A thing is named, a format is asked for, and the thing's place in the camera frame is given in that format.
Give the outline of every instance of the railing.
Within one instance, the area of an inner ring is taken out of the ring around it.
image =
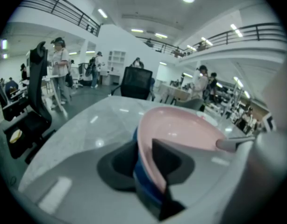
[[[175,57],[182,57],[185,53],[184,50],[180,49],[179,47],[174,47],[164,42],[159,42],[153,39],[148,39],[148,38],[139,37],[139,36],[137,36],[137,38],[143,41],[147,46],[151,47],[157,52],[167,53]]]
[[[242,34],[242,37],[238,36],[235,30],[229,30],[218,35],[206,38],[211,44],[206,41],[201,41],[192,47],[196,51],[202,51],[212,47],[220,45],[228,45],[236,42],[248,42],[248,41],[278,41],[287,42],[286,34],[279,23],[260,23],[250,25],[246,27],[237,28]],[[193,49],[187,48],[185,50],[187,55],[194,52]]]
[[[19,7],[29,7],[61,17],[98,36],[100,25],[67,0],[23,0]]]

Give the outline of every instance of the pink bowl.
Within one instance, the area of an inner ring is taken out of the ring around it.
[[[215,143],[226,137],[202,118],[173,107],[149,110],[137,130],[138,149],[144,169],[157,188],[164,193],[166,181],[152,157],[152,139],[167,140],[189,147],[217,150]]]

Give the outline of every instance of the jeans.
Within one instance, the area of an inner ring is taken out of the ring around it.
[[[66,87],[66,85],[65,85],[65,77],[53,78],[53,83],[55,86],[55,91],[56,91],[56,95],[57,95],[58,99],[60,101],[65,101],[65,102],[70,103],[70,101],[71,101],[70,100],[70,93],[69,93],[68,87]],[[54,97],[52,98],[52,102],[53,102],[53,104],[56,105],[56,100]]]
[[[95,87],[97,84],[97,74],[98,72],[96,70],[92,70],[93,81],[91,87]]]

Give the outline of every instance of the white ceiling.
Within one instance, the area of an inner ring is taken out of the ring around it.
[[[161,41],[186,48],[201,34],[209,37],[241,26],[239,8],[258,0],[95,0],[117,26],[130,32],[132,28],[145,33],[137,36],[158,40],[153,33],[167,35]]]
[[[69,52],[80,51],[84,42],[84,39],[78,36],[50,27],[22,22],[8,23],[0,35],[1,39],[7,39],[8,51],[2,51],[0,39],[0,59],[4,53],[7,53],[9,57],[25,55],[42,41],[46,41],[45,47],[49,53],[52,53],[54,49],[50,42],[57,37],[62,37],[65,40]],[[94,44],[89,44],[88,50],[94,50],[94,48]]]
[[[217,79],[235,84],[233,77],[238,77],[252,98],[265,102],[262,90],[271,81],[281,64],[256,59],[216,59],[201,62],[208,68],[208,74],[217,73]],[[196,64],[188,65],[187,68],[195,70]]]

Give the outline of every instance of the floor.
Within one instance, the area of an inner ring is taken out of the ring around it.
[[[53,129],[58,130],[64,123],[81,111],[106,98],[114,87],[115,86],[101,86],[97,89],[91,89],[90,87],[84,86],[79,87],[77,90],[71,90],[71,104],[65,104],[63,112],[61,112],[58,107],[50,110],[52,124],[47,132]],[[51,100],[47,99],[46,102],[47,106],[50,107]],[[4,125],[5,121],[3,120],[0,123],[0,173],[8,185],[18,188],[20,180],[28,166],[24,160],[31,149],[28,149],[20,158],[13,159],[7,146],[6,137],[2,131]]]

